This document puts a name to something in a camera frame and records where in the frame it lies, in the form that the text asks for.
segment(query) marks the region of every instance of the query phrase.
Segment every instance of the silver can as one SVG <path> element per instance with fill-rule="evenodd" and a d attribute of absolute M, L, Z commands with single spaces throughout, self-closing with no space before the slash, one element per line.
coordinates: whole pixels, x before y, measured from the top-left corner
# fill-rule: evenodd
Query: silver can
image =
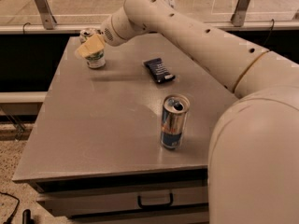
<path fill-rule="evenodd" d="M 164 99 L 161 125 L 161 143 L 164 147 L 175 149 L 181 146 L 189 108 L 189 100 L 181 94 L 169 95 Z"/>
<path fill-rule="evenodd" d="M 81 44 L 86 42 L 89 37 L 94 34 L 99 34 L 98 30 L 95 28 L 86 28 L 80 31 L 80 42 Z M 106 64 L 104 58 L 104 50 L 94 53 L 93 55 L 86 58 L 87 65 L 91 69 L 102 67 Z"/>

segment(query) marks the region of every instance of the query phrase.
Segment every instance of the table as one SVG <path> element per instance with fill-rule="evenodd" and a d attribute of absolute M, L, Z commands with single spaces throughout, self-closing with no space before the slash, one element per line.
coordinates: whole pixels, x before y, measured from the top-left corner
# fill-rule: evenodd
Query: table
<path fill-rule="evenodd" d="M 37 201 L 54 216 L 76 221 L 203 208 L 209 139 L 236 98 L 158 34 L 107 45 L 107 64 L 99 69 L 75 56 L 78 46 L 71 37 L 13 181 L 36 189 Z M 143 62 L 157 57 L 175 80 L 153 81 Z M 172 93 L 191 103 L 175 151 L 160 143 L 162 104 Z"/>

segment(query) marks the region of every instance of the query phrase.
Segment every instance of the drawer handle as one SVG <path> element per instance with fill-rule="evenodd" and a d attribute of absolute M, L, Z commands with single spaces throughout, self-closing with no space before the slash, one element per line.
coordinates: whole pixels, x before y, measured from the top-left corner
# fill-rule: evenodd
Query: drawer handle
<path fill-rule="evenodd" d="M 174 195 L 172 193 L 169 193 L 169 203 L 163 203 L 163 204 L 155 204 L 155 205 L 144 205 L 141 202 L 141 197 L 138 196 L 138 206 L 141 209 L 147 209 L 147 210 L 152 210 L 152 209 L 160 209 L 160 208 L 166 208 L 172 205 L 174 202 Z"/>

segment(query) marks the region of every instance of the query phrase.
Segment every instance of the floor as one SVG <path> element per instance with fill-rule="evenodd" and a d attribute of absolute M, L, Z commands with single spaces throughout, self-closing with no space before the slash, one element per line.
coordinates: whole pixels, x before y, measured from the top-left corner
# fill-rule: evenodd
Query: floor
<path fill-rule="evenodd" d="M 59 23 L 101 22 L 107 14 L 121 6 L 122 0 L 49 0 L 50 7 Z M 201 21 L 229 21 L 237 0 L 176 0 L 180 12 Z M 40 23 L 33 0 L 0 0 L 0 27 L 20 25 L 26 22 Z M 291 21 L 299 8 L 299 0 L 251 0 L 247 21 Z M 15 195 L 20 206 L 12 223 L 21 223 L 23 210 L 29 208 L 37 224 L 71 223 L 66 217 L 52 217 L 36 202 L 36 192 L 26 184 L 15 184 L 11 177 L 18 165 L 21 153 L 33 123 L 27 128 L 23 139 L 15 141 L 15 129 L 7 122 L 0 124 L 0 191 Z M 0 195 L 0 223 L 13 212 L 16 201 Z"/>

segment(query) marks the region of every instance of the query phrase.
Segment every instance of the gray tabletop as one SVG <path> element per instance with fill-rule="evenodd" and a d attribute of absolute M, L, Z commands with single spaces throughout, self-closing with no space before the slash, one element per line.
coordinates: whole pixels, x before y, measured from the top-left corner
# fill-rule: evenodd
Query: gray tabletop
<path fill-rule="evenodd" d="M 106 46 L 107 64 L 90 69 L 71 37 L 13 180 L 29 182 L 207 167 L 210 135 L 236 99 L 161 35 Z M 161 57 L 176 79 L 156 84 L 143 62 Z M 181 148 L 161 146 L 164 98 L 191 103 Z"/>

